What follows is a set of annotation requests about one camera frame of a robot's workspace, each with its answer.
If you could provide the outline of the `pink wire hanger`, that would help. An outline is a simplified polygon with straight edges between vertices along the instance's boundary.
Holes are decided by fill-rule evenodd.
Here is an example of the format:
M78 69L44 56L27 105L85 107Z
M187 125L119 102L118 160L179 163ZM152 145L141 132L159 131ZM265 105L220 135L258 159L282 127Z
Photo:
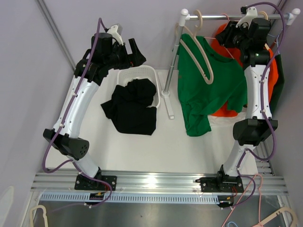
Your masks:
M230 22L230 18L226 13L222 13L222 15L224 15L227 19L227 23L225 24L225 27L223 29L223 31L226 29L227 24ZM218 43L220 44L220 46L223 46L225 48L225 50L227 51L227 53L231 56L232 59L234 59L234 56L230 53L230 51L225 47L225 44L223 43L222 37L218 36L219 39L217 38L217 36L215 37L205 37L205 39L211 39L211 40L217 40Z

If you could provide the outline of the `black t shirt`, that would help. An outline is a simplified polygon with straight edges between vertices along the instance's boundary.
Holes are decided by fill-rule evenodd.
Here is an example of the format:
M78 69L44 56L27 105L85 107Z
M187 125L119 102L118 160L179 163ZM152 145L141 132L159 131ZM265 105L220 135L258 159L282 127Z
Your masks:
M151 136L156 129L155 94L156 86L149 79L134 79L126 86L117 85L101 107L118 132Z

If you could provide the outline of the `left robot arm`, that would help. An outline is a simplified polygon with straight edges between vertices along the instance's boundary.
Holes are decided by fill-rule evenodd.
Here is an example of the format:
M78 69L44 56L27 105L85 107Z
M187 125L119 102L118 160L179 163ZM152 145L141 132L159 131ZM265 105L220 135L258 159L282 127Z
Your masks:
M140 52L135 39L128 40L131 53L128 53L124 42L109 33L96 33L91 39L91 48L87 49L77 63L71 93L67 96L59 119L52 129L45 129L43 137L48 146L43 157L43 171L50 174L69 162L85 176L85 184L92 190L102 184L100 168L88 153L89 142L79 137L80 128L87 108L101 86L103 79L111 69L125 70L141 66L146 58ZM46 158L50 148L55 148L68 160L53 170L46 168Z

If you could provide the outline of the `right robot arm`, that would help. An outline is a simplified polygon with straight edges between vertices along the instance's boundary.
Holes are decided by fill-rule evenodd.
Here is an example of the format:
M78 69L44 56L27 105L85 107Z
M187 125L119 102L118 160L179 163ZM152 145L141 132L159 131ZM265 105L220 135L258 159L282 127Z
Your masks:
M272 119L268 97L270 64L274 59L266 49L270 27L270 22L263 18L243 23L230 21L215 37L221 46L240 51L248 97L245 119L233 126L232 151L214 180L217 189L223 192L242 184L243 160L248 154L255 156L253 150L278 127L278 122Z

